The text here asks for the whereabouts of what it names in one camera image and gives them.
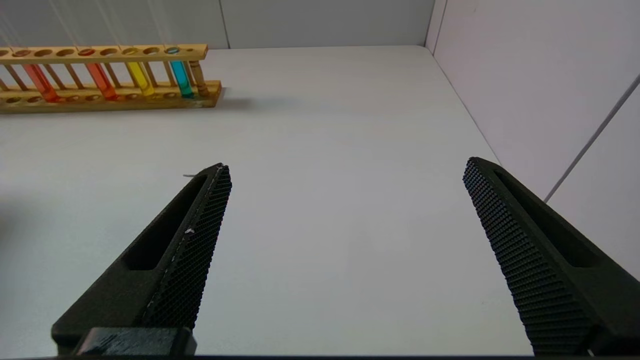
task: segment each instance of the blue test tube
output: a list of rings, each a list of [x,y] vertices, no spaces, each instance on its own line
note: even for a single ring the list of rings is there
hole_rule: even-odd
[[[168,54],[175,54],[180,49],[177,47],[171,47],[166,50]],[[187,70],[184,68],[182,61],[171,61],[171,69],[173,69],[173,75],[175,75],[175,82],[178,83],[180,88],[180,94],[185,99],[193,99],[193,91],[191,90],[191,83],[187,77]]]

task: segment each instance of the textured grip pad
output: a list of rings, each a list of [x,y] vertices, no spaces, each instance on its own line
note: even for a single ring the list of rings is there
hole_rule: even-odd
[[[635,340],[635,279],[498,165],[471,158],[463,181],[536,355],[610,354]],[[633,289],[620,304],[628,319],[612,282]]]

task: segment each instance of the orange liquid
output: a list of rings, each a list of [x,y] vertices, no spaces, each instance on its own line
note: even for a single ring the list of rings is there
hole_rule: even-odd
[[[116,90],[111,86],[107,74],[104,73],[102,66],[96,63],[85,64],[86,69],[89,70],[89,74],[93,78],[93,82],[100,89],[102,96],[107,100],[117,100],[118,94]]]
[[[60,98],[38,65],[28,64],[22,67],[46,102],[56,102]]]

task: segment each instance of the yellow test tube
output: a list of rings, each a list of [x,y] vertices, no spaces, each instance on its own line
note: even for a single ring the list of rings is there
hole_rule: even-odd
[[[140,66],[140,63],[126,63],[129,72],[131,72],[131,76],[134,78],[135,82],[140,87],[140,91],[142,92],[142,96],[151,96],[156,93],[154,87],[151,85],[151,81],[149,81],[149,76],[145,69]]]

